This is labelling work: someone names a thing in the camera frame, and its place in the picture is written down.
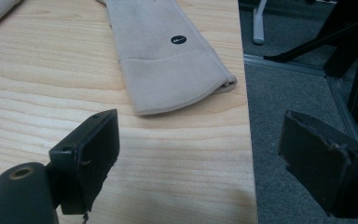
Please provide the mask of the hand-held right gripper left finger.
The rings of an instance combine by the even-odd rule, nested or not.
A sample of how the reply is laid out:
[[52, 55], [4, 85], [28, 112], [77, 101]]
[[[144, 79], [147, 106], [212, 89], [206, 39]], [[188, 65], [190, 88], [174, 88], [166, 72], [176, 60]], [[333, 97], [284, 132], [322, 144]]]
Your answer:
[[53, 204], [66, 215], [88, 213], [119, 155], [115, 109], [90, 116], [49, 151]]

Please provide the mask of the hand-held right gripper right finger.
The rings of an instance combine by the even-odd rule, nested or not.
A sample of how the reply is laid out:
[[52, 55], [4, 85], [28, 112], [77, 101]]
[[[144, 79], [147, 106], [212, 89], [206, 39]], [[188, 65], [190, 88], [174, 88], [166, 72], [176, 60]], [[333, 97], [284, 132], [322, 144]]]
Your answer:
[[288, 110], [279, 155], [327, 215], [358, 218], [358, 141], [315, 117]]

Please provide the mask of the beige sock with black label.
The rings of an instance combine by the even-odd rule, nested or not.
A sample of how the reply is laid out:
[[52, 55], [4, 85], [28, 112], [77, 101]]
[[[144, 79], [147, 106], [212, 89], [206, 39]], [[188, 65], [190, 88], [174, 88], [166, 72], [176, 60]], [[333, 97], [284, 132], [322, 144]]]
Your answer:
[[175, 0], [100, 1], [136, 114], [170, 112], [236, 87], [236, 77]]

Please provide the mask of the black stand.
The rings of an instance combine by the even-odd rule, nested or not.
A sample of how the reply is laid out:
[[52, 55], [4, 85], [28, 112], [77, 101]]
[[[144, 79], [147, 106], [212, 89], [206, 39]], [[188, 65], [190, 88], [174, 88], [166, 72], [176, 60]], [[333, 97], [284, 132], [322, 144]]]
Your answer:
[[[324, 65], [325, 74], [342, 77], [358, 60], [358, 0], [338, 0], [314, 39], [279, 55], [265, 56], [264, 59], [286, 63], [324, 45], [336, 47]], [[347, 107], [358, 124], [358, 64]]]

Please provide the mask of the metal floor rail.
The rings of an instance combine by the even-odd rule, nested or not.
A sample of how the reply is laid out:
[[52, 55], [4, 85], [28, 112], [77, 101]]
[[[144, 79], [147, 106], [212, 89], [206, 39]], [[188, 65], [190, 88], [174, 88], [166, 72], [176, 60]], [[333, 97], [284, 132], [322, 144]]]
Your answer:
[[325, 77], [329, 90], [334, 98], [338, 114], [343, 123], [345, 134], [358, 141], [358, 124], [347, 107], [349, 93], [344, 81], [337, 77]]
[[277, 68], [287, 71], [299, 72], [309, 74], [313, 76], [324, 77], [325, 73], [322, 68], [302, 63], [277, 63], [269, 60], [265, 60], [261, 56], [255, 56], [250, 54], [244, 54], [243, 60], [245, 64], [253, 64], [259, 66], [266, 66], [270, 68]]

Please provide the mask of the white metal stand frame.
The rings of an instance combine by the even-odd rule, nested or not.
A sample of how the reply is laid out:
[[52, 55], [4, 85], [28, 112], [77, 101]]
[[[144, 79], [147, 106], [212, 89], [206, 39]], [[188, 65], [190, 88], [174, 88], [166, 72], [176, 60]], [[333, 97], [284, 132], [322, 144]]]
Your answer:
[[253, 10], [253, 42], [256, 45], [264, 44], [264, 9], [268, 0], [260, 0]]

